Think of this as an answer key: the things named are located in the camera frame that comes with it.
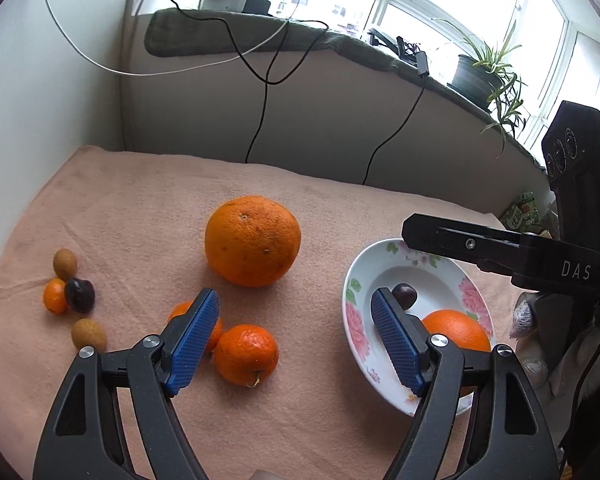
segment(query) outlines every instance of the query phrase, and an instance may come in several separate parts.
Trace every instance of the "tangerine stem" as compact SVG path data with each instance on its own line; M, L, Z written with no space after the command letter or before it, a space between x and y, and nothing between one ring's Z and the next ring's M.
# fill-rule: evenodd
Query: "tangerine stem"
M249 386L250 388L255 388L256 386L258 386L258 384L260 384L260 372L256 372L256 381L253 383L253 386L249 386L247 384L247 386Z

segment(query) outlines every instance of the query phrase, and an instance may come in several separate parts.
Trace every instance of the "green package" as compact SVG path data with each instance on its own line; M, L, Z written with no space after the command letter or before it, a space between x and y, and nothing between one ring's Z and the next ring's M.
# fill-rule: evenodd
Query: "green package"
M534 194L529 191L520 196L509 206L500 222L509 231L518 233L537 233L540 231L540 215L536 207Z

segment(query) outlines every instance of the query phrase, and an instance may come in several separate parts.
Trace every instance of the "white plate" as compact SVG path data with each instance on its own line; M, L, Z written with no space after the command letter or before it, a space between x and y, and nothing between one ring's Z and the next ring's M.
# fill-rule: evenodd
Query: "white plate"
M419 398L402 386L378 330L371 319L371 295L385 286L409 283L418 299L409 314L424 318L434 310L451 308L473 317L496 344L491 315L474 283L455 262L415 251L401 238L382 240L362 251L349 267L342 291L342 318L349 347L360 370L378 393L398 410L413 416ZM458 402L457 414L471 406L473 394Z

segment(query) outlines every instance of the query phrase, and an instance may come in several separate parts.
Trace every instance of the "pink flower pattern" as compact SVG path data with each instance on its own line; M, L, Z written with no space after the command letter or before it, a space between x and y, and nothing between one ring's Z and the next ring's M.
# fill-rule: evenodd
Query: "pink flower pattern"
M467 309L468 314L473 314L477 322L484 329L489 338L493 337L493 326L491 325L491 319L489 318L489 311L487 306L484 304L480 292L475 288L475 285L471 282L468 277L464 277L460 285L458 285L460 292L462 292L462 304Z
M369 370L369 368L367 368L366 373L369 374L369 377L371 377L373 382L380 384L380 376L373 368L371 368L371 370Z
M346 303L347 313L347 325L349 327L349 334L353 341L353 346L358 352L360 360L364 362L366 356L369 355L369 341L365 335L365 327L362 325L362 314L356 309L353 303L347 301Z

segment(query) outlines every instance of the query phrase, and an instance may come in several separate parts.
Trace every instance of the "blue gripper pad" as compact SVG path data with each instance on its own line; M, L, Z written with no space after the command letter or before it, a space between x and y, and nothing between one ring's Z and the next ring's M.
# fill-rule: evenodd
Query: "blue gripper pad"
M378 289L371 296L371 317L400 383L420 396L427 384L420 372L420 354L394 312L396 305L400 313L406 316L397 301L392 307Z
M163 333L174 323L182 334L177 341L172 342L171 348L168 348L167 343L164 347L162 368L169 375L164 387L170 396L177 395L181 388L189 386L219 314L218 294L204 288L187 313L173 318L165 328Z

